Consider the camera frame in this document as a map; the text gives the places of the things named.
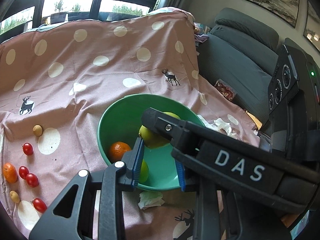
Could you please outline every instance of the green bowl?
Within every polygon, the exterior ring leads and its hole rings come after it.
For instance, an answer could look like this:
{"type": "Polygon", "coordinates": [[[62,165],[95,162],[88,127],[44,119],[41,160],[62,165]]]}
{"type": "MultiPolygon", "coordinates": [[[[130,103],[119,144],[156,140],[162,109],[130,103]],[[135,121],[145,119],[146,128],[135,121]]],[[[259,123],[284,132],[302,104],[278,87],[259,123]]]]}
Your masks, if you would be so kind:
{"type": "MultiPolygon", "coordinates": [[[[99,122],[98,146],[107,165],[111,165],[107,157],[111,144],[121,141],[133,148],[142,125],[142,113],[149,107],[161,112],[172,112],[182,120],[203,125],[194,112],[170,98],[149,94],[125,96],[109,106],[99,122]]],[[[174,158],[171,156],[171,150],[170,144],[157,149],[145,147],[143,158],[149,167],[149,178],[144,184],[138,184],[138,188],[149,191],[179,188],[177,170],[174,158]]]]}

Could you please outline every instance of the green plant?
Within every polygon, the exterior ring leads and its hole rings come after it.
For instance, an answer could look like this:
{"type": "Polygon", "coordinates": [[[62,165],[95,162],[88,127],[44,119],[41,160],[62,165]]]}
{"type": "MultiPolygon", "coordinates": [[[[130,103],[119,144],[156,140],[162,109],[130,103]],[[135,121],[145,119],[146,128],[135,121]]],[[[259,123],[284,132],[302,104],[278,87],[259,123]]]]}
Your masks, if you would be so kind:
{"type": "Polygon", "coordinates": [[[54,11],[62,12],[65,8],[63,7],[63,0],[54,3],[54,11]]]}
{"type": "Polygon", "coordinates": [[[80,9],[81,9],[81,5],[78,4],[78,3],[76,3],[76,4],[72,7],[71,11],[72,11],[72,12],[80,12],[80,9]]]}
{"type": "Polygon", "coordinates": [[[25,18],[22,18],[22,19],[12,19],[11,21],[9,20],[5,20],[4,21],[4,25],[1,25],[1,29],[0,29],[0,35],[2,33],[5,33],[7,32],[8,30],[20,25],[20,24],[23,24],[25,22],[27,22],[28,20],[25,19],[25,18]]]}
{"type": "Polygon", "coordinates": [[[122,6],[116,6],[114,5],[112,8],[112,12],[116,13],[126,13],[126,14],[131,14],[131,15],[142,15],[142,9],[135,8],[134,10],[131,7],[128,7],[126,5],[122,6]]]}

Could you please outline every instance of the sofa headrest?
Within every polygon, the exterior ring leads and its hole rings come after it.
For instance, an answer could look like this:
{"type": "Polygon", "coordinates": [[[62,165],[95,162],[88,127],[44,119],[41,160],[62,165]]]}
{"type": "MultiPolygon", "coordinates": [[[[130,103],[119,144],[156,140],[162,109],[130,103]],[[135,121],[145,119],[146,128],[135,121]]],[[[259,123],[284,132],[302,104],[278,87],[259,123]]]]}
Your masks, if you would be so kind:
{"type": "Polygon", "coordinates": [[[268,48],[276,51],[278,33],[264,23],[231,8],[223,8],[216,16],[215,23],[239,30],[268,48]]]}

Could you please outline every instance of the sofa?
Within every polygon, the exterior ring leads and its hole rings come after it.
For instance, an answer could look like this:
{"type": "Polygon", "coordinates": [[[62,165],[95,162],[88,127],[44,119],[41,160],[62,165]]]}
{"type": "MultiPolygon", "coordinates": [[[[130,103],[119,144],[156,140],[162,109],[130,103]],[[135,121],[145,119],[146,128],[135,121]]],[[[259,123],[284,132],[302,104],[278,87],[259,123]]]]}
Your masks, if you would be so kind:
{"type": "Polygon", "coordinates": [[[235,91],[233,103],[257,117],[260,132],[270,136],[268,85],[276,67],[278,33],[231,8],[215,18],[209,39],[199,45],[199,73],[212,85],[218,79],[235,91]]]}

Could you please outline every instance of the black deer silhouette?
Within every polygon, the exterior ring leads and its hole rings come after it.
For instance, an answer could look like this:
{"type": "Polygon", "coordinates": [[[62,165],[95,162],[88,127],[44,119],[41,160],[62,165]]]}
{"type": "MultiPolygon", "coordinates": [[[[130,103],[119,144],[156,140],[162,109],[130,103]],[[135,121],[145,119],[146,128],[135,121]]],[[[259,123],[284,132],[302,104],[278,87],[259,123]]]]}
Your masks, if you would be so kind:
{"type": "Polygon", "coordinates": [[[186,226],[189,226],[186,231],[184,231],[178,238],[174,238],[173,240],[187,240],[190,236],[193,235],[193,224],[195,223],[194,216],[195,212],[192,210],[188,210],[187,212],[184,212],[188,214],[189,218],[182,218],[183,213],[179,217],[175,217],[174,220],[176,221],[184,221],[186,223],[186,226]]]}
{"type": "Polygon", "coordinates": [[[22,115],[25,110],[28,111],[27,114],[30,114],[32,112],[32,107],[33,107],[34,103],[29,104],[29,105],[26,104],[27,101],[30,99],[30,97],[31,96],[23,98],[23,103],[21,105],[21,110],[19,111],[19,115],[22,115]]]}
{"type": "Polygon", "coordinates": [[[171,75],[171,74],[168,73],[168,69],[163,69],[161,72],[166,76],[166,78],[167,78],[168,81],[171,83],[171,85],[173,85],[173,84],[172,84],[172,79],[173,79],[174,82],[176,83],[176,86],[177,86],[177,82],[178,82],[178,84],[180,85],[179,81],[176,79],[176,76],[175,76],[175,75],[171,75]]]}

